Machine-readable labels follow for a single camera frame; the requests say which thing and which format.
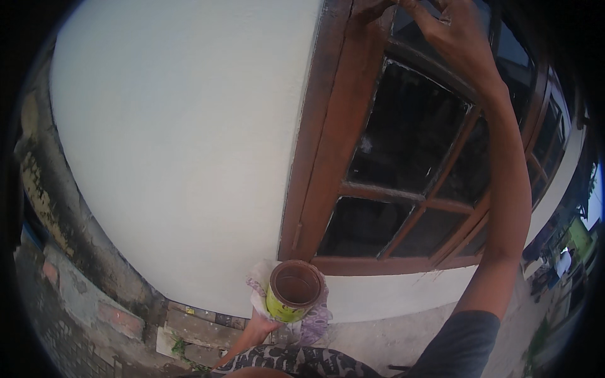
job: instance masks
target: window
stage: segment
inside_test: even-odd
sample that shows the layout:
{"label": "window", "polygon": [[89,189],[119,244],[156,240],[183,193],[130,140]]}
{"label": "window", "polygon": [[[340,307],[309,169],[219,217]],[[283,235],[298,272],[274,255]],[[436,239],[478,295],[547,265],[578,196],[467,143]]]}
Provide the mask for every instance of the window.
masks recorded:
{"label": "window", "polygon": [[[309,261],[328,275],[477,264],[488,229],[490,172],[488,124],[473,90],[401,8],[388,8],[344,38],[349,14],[373,3],[326,4],[331,17],[318,32],[280,259]],[[564,97],[502,5],[476,4],[540,198],[569,138]]]}
{"label": "window", "polygon": [[568,103],[563,97],[558,76],[550,70],[550,94],[544,119],[528,154],[528,173],[535,208],[557,171],[569,140],[572,119]]}

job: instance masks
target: sky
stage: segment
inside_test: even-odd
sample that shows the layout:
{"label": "sky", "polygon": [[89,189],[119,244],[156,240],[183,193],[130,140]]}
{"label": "sky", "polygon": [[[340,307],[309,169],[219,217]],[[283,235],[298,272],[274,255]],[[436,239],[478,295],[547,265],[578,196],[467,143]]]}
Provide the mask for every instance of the sky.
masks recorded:
{"label": "sky", "polygon": [[597,176],[595,177],[595,190],[588,198],[588,219],[580,217],[587,230],[595,224],[597,219],[601,218],[603,213],[603,170],[601,164],[597,166]]}

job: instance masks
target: can rim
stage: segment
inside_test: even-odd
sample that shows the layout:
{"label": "can rim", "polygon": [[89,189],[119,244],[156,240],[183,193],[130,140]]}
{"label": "can rim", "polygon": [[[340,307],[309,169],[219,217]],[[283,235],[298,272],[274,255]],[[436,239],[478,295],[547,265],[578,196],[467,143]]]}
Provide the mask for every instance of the can rim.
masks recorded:
{"label": "can rim", "polygon": [[[290,266],[303,266],[305,268],[308,268],[317,277],[317,280],[319,282],[319,290],[317,291],[317,293],[313,296],[313,298],[311,300],[309,300],[305,303],[290,302],[290,301],[286,300],[284,297],[282,297],[281,294],[277,290],[275,290],[277,274],[279,272],[281,272],[282,270],[284,270],[285,268],[290,267]],[[282,304],[285,304],[286,306],[291,307],[291,308],[307,308],[307,307],[310,307],[317,303],[319,297],[324,292],[325,283],[324,283],[324,278],[322,277],[321,273],[314,265],[311,265],[308,262],[305,262],[302,260],[288,260],[288,261],[282,262],[280,265],[276,266],[273,269],[273,271],[271,272],[271,277],[269,279],[269,286],[271,287],[271,291],[273,292],[273,295],[275,296],[275,298],[278,301],[280,301]]]}

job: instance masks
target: paint can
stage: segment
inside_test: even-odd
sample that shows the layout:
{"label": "paint can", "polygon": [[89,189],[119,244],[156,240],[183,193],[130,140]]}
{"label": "paint can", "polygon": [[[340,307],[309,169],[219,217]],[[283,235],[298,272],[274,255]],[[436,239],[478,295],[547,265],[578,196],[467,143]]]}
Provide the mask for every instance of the paint can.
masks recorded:
{"label": "paint can", "polygon": [[281,322],[298,322],[323,291],[324,279],[316,267],[301,260],[282,262],[271,273],[267,310]]}

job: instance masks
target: wooden window frame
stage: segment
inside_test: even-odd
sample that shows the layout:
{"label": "wooden window frame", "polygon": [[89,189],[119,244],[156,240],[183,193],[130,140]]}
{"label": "wooden window frame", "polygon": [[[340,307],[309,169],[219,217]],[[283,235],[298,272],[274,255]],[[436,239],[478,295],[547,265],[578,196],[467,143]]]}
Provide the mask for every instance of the wooden window frame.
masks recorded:
{"label": "wooden window frame", "polygon": [[[476,103],[476,93],[463,79],[440,63],[390,37],[394,7],[388,8],[379,19],[367,25],[356,24],[354,15],[374,4],[375,1],[370,0],[326,0],[324,3],[301,114],[278,259],[298,258],[316,265],[326,275],[347,276],[398,275],[476,265],[485,246],[480,247],[474,256],[457,255],[488,221],[489,188],[474,207],[438,199],[436,194],[476,126],[481,114],[479,106],[471,105],[467,111],[459,134],[440,167],[438,179],[425,196],[348,183],[342,179],[359,136],[365,129],[385,54],[394,53],[413,68],[422,66],[423,73],[450,86],[471,103]],[[492,22],[499,23],[501,11],[500,3],[495,2],[492,5]],[[490,41],[497,41],[499,29],[500,26],[490,27]],[[535,63],[536,79],[522,121],[522,140],[528,159],[544,119],[551,90],[544,48],[534,45],[533,49],[538,57],[531,56]],[[344,195],[394,202],[413,200],[417,206],[377,258],[315,256],[334,206],[338,198]],[[431,256],[390,258],[390,253],[426,208],[465,213],[468,218]],[[312,227],[304,227],[305,224],[311,224]]]}

